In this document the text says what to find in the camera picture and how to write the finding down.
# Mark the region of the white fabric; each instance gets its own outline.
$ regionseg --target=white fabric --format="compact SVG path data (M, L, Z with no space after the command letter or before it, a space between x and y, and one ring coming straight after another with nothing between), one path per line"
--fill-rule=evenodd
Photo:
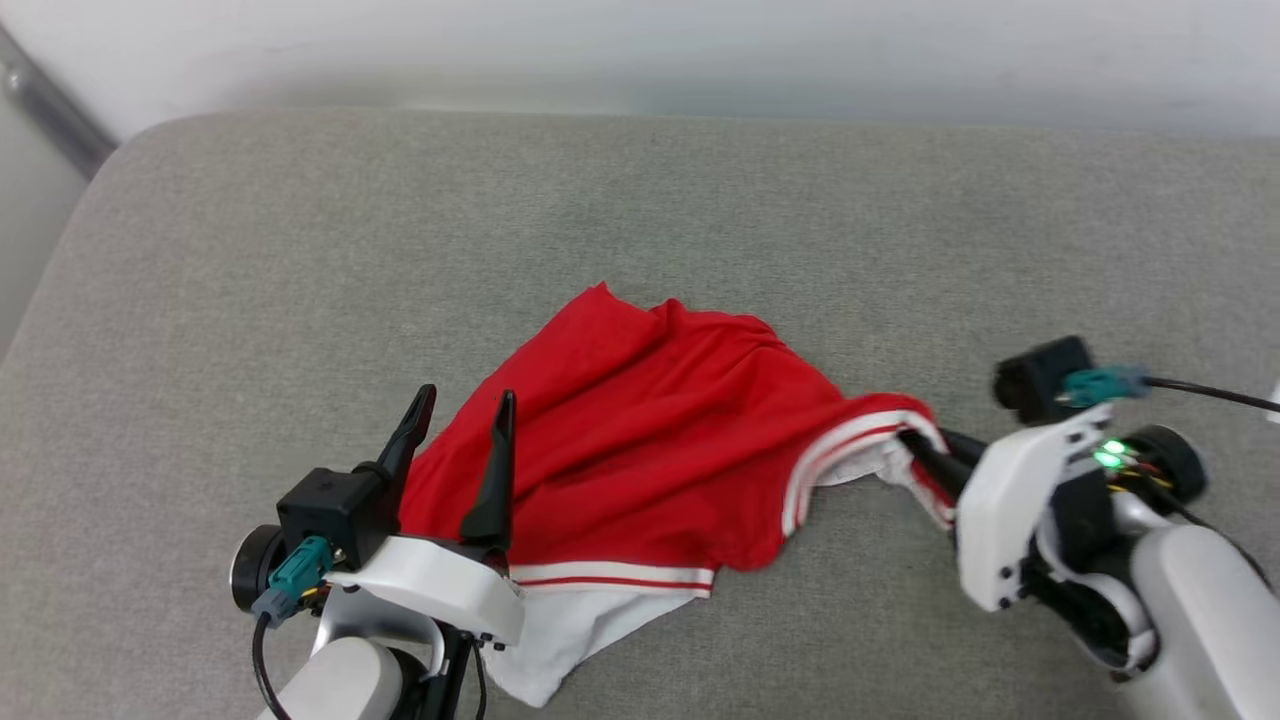
M692 591L531 591L520 644L485 648L485 670L516 700L543 707L579 662L694 597Z

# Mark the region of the black cable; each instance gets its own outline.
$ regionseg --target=black cable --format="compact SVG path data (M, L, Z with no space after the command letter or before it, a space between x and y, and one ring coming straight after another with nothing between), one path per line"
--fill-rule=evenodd
M1147 383L1151 387L1190 392L1193 395L1216 397L1219 400L1226 400L1229 402L1239 402L1240 405L1248 405L1249 407L1257 407L1260 410L1270 410L1272 413L1280 413L1280 402L1271 402L1270 400L1262 400L1261 397L1253 397L1252 395L1243 395L1239 392L1231 392L1229 389L1219 389L1216 387L1201 386L1196 383L1185 383L1183 380L1171 380L1169 378L1146 377L1142 379L1142 382Z
M1151 495L1160 498L1161 502L1171 507L1174 512L1181 515L1188 523L1193 525L1199 525L1206 530L1213 530L1215 533L1222 536L1222 539L1231 543L1231 547L1234 547L1236 552L1239 552L1240 556L1244 557L1244 561L1249 564L1249 568L1252 568L1253 571L1257 573L1258 578L1262 579L1262 584L1265 584L1268 591L1275 592L1275 588L1271 587L1271 579L1267 578L1267 574L1262 570L1262 565L1258 565L1258 561L1254 560L1253 556L1249 555L1249 551L1244 550L1244 547L1240 543L1231 539L1231 537L1224 533L1222 530L1206 523L1204 519L1201 518L1199 515L1188 510L1187 506L1183 505L1183 501L1174 497L1174 493L1169 492L1167 489L1164 488L1164 486L1156 482L1156 478L1146 469L1133 466L1133 468L1126 468L1126 470L1133 470L1138 473L1138 475L1140 475L1143 482L1147 484L1147 489L1151 492Z
M271 679L266 676L266 661L262 659L262 638L266 637L266 626L271 623L271 616L266 612L257 616L253 625L253 679L257 680L257 689L266 701L266 708L275 715L276 720L291 720L289 714L280 705L280 698L275 697L271 689Z
M476 679L480 680L480 703L476 706L476 720L484 720L485 710L489 708L489 687L484 679L484 659L480 657L480 643L471 643L471 651L476 656Z

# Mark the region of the red stripe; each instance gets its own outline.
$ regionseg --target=red stripe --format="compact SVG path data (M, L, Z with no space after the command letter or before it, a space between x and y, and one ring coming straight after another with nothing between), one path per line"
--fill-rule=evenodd
M872 428L872 429L865 430L863 433L859 433L859 434L856 434L856 436L854 436L854 437L851 437L851 438L849 438L846 441L841 441L841 443L837 445L836 447L832 447L827 452L823 452L822 455L819 455L818 457L815 457L813 460L813 464L809 465L808 471L805 471L804 477L800 479L800 492L804 492L805 487L817 484L818 475L820 475L822 471L826 469L826 468L823 468L823 462L826 462L828 459L831 459L831 456L838 454L840 451L845 450L850 445L852 445L855 442L859 442L861 439L865 439L868 437L872 437L872 436L876 436L876 434L896 433L897 429L901 428L902 425L904 425L904 423L896 423L893 425L881 425L878 428ZM800 496L796 496L796 510L795 510L794 516L791 518L791 521L792 521L792 524L795 524L795 527L797 529L800 528L800 507L801 507Z
M603 583L609 585L643 585L646 588L680 588L695 591L712 589L710 583L667 583L662 580L637 580L635 578L593 578L588 575L572 578L544 578L539 580L516 580L516 583L526 588L532 585L563 585L568 583Z

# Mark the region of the white stripe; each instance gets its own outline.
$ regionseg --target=white stripe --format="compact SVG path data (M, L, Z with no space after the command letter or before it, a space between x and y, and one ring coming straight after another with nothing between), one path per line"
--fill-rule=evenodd
M712 591L707 588L668 588L659 585L634 585L630 583L548 583L545 585L529 585L520 588L525 593L558 593L558 592L627 592L632 594L684 594L694 597L710 597Z
M625 580L703 583L709 585L716 579L716 571L705 568L662 568L657 565L604 561L512 565L511 568L511 579L517 583L525 580L557 580L561 578L621 578Z
M817 441L810 445L804 454L800 455L800 460L796 461L795 466L791 469L791 479L787 483L786 501L782 503L782 534L783 537L791 537L796 530L796 509L803 502L801 489L812 491L812 486L804 488L804 478L814 470L814 465L818 459L831 452L842 443L849 442L860 434L864 434L876 428L882 428L886 425L900 425L905 424L920 432L925 438L933 443L934 447L946 452L946 443L942 441L942 433L931 423L924 415L914 410L887 410L883 413L872 413L869 415L861 415L854 418L849 421L841 423L835 428L827 430ZM893 436L883 436L876 438L876 442L869 445L878 445L881 442L897 442ZM832 460L841 460L850 455L850 452L867 450L868 446L863 443L856 443L856 450L850 447L847 452L842 452L840 457Z

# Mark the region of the gray couch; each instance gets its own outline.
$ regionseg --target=gray couch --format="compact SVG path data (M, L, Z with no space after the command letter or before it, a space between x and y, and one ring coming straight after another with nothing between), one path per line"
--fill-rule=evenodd
M251 717L243 534L370 457L419 383L439 430L608 281L751 313L850 393L1012 428L993 361L1069 332L1106 361L1267 392L1280 143L1034 129L303 110L168 124L97 177L0 365L0 716ZM1280 425L1157 395L1207 518L1280 571ZM269 637L283 683L314 620ZM470 716L468 678L460 716ZM490 717L1116 712L1032 603L987 615L902 491L820 491L771 568Z

